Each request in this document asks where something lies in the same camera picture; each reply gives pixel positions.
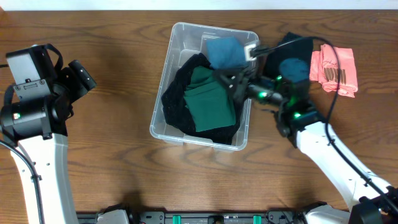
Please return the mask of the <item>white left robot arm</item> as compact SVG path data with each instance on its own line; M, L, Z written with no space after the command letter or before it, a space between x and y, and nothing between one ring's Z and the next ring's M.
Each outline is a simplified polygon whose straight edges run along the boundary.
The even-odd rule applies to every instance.
M22 182L29 223L78 223L70 187L67 119L72 104L96 87L78 60L63 64L52 45L6 54L14 83L4 93L1 145Z

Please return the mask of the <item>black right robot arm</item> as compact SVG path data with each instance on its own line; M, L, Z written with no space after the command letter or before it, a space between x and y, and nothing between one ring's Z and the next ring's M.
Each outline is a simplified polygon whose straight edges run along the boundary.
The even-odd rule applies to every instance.
M397 188L367 168L339 139L308 96L309 67L297 58L279 65L275 78L251 69L217 70L214 77L236 101L245 98L278 106L280 135L308 156L335 186L348 211L325 202L293 215L294 223L397 223Z

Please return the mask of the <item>dark navy garment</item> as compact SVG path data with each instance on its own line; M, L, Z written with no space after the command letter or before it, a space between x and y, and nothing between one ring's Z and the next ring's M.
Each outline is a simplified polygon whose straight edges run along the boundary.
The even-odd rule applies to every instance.
M298 40L273 50L266 58L263 75L276 79L281 76L292 82L309 79L313 40Z

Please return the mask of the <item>clear plastic storage bin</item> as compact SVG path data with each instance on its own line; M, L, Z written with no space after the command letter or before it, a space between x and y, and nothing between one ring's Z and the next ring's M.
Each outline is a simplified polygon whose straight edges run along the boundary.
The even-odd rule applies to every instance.
M218 144L208 138L189 136L179 129L165 122L161 96L175 78L181 66L195 54L207 54L206 41L209 39L235 37L242 45L258 42L259 37L253 31L227 29L222 27L205 26L178 22L171 31L169 47L165 57L164 69L160 80L159 90L155 101L150 124L150 134L169 144L184 145L185 143L212 147L216 151L234 152L243 150L248 143L249 120L251 112L250 99L244 102L240 127L232 138L231 144Z

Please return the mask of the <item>black knit garment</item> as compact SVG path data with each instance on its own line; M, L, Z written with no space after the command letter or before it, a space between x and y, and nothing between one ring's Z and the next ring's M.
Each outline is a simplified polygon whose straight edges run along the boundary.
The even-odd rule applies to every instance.
M195 123L186 107L183 95L186 86L190 84L193 69L199 66L213 70L211 63L202 53L192 55L181 68L177 70L175 78L161 96L165 122L189 136L208 138L220 144L231 144L233 136L240 127L241 113L243 110L243 105L235 103L232 99L236 112L236 124L234 126L202 132L197 132L195 129Z

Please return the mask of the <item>blue cloth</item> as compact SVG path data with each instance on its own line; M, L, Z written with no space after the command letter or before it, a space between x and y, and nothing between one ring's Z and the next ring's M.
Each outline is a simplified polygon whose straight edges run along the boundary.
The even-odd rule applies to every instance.
M206 41L207 58L215 70L245 67L244 47L235 37Z

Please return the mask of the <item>pink shirt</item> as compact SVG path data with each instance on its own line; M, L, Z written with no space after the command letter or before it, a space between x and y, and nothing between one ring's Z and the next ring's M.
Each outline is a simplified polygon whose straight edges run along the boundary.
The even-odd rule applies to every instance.
M354 98L358 81L353 50L321 45L312 52L309 78L326 92L338 90L339 95Z

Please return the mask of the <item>dark green garment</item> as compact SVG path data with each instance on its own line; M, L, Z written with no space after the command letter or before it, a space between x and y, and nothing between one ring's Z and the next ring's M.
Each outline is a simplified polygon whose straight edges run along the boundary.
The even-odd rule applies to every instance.
M209 68L199 66L193 69L183 98L197 132L236 124L234 103Z

